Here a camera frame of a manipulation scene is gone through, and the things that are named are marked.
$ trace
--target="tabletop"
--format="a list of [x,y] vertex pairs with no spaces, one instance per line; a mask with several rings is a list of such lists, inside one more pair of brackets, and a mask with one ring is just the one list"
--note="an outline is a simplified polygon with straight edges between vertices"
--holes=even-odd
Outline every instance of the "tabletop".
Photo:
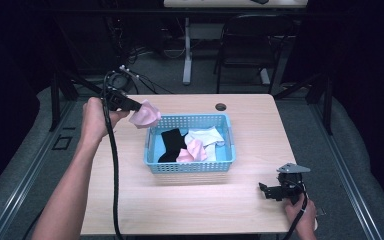
[[251,0],[164,0],[170,8],[305,8],[307,0],[269,0],[259,4]]
[[[119,157],[119,224],[125,235],[287,232],[283,203],[258,183],[278,186],[276,169],[295,159],[267,94],[134,95],[162,114],[218,113],[226,105],[236,148],[229,171],[152,174],[143,162],[146,129],[127,119],[114,128]],[[96,153],[82,235],[114,234],[113,164],[108,137]]]

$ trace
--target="blue plastic basket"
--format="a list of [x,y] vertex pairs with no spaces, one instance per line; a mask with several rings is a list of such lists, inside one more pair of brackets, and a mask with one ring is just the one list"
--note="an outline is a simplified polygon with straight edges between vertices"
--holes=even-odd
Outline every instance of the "blue plastic basket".
[[[216,161],[158,162],[166,151],[161,136],[162,132],[179,128],[181,134],[184,135],[191,128],[207,129],[213,126],[225,141],[224,146],[216,147]],[[162,115],[158,125],[147,131],[144,162],[152,173],[227,172],[235,159],[235,145],[227,114]]]

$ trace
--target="pink cloth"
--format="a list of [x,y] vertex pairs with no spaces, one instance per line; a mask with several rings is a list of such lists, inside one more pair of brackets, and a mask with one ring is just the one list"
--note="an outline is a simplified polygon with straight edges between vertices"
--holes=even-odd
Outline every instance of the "pink cloth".
[[204,161],[207,158],[202,141],[194,139],[187,145],[187,149],[180,149],[176,162]]
[[133,113],[129,122],[133,123],[136,128],[148,128],[155,127],[158,121],[161,120],[161,113],[158,108],[152,106],[152,104],[145,99],[142,102],[142,107],[139,111]]

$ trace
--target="hand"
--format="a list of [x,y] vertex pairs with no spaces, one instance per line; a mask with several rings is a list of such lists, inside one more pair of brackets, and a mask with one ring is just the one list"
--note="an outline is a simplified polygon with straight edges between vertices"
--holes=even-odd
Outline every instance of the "hand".
[[[114,127],[120,119],[127,117],[129,113],[130,112],[124,111],[110,111],[112,127]],[[107,134],[102,101],[99,98],[92,97],[83,105],[81,139],[86,142],[99,143]]]
[[[298,212],[301,211],[302,202],[304,201],[304,194],[299,196],[299,200],[295,205],[292,205],[290,199],[285,201],[285,211],[289,222],[292,224]],[[313,240],[316,239],[314,235],[314,228],[316,226],[316,206],[314,202],[307,199],[307,207],[301,219],[295,228],[298,236],[302,240]]]

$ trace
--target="forearm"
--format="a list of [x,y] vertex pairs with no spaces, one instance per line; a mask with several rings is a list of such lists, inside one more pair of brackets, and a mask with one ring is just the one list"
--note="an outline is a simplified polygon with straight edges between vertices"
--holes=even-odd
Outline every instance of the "forearm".
[[73,160],[43,210],[33,239],[78,239],[98,145],[83,140],[78,143]]

